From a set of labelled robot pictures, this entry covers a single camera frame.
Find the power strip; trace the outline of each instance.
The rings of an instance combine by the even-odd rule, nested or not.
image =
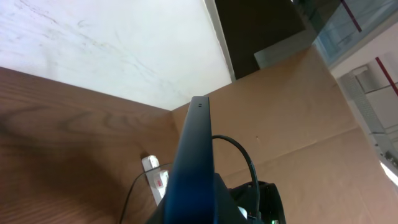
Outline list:
[[[148,156],[143,158],[142,165],[144,170],[148,171],[159,166],[159,161],[156,156]],[[161,170],[160,168],[154,169],[146,174],[149,187],[155,198],[156,205],[160,203],[164,195],[166,194],[167,181],[169,180],[169,172],[167,170]]]

